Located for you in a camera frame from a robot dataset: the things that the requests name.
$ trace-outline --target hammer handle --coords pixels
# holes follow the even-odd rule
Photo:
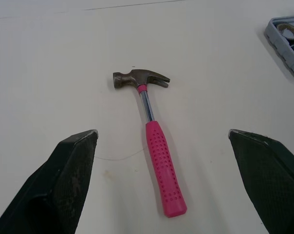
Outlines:
[[[146,124],[146,137],[164,213],[169,218],[183,215],[187,206],[177,182],[165,135],[157,121]]]

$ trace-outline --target stain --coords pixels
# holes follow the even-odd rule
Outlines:
[[[114,176],[112,175],[112,173],[108,170],[105,170],[105,172],[103,173],[103,176],[107,179],[110,179],[112,181],[114,181]]]

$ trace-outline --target gray plastic case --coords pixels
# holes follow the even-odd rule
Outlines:
[[[276,26],[280,23],[289,23],[294,26],[294,16],[271,19],[266,27],[265,34],[272,45],[276,47],[277,52],[284,58],[288,67],[294,72],[294,50],[277,30]]]

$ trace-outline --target metal shaft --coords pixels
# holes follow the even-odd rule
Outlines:
[[[141,96],[142,103],[144,105],[145,113],[146,113],[146,116],[147,116],[147,121],[148,122],[154,121],[155,118],[153,116],[153,112],[152,112],[152,109],[151,109],[151,105],[150,105],[150,101],[149,101],[147,91],[142,91],[140,93],[140,96]]]

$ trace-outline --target hammer claw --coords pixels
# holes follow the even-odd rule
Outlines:
[[[159,85],[159,86],[164,87],[164,88],[168,87],[167,83],[165,83],[164,81],[158,80],[158,79],[152,79],[152,81],[150,83]]]

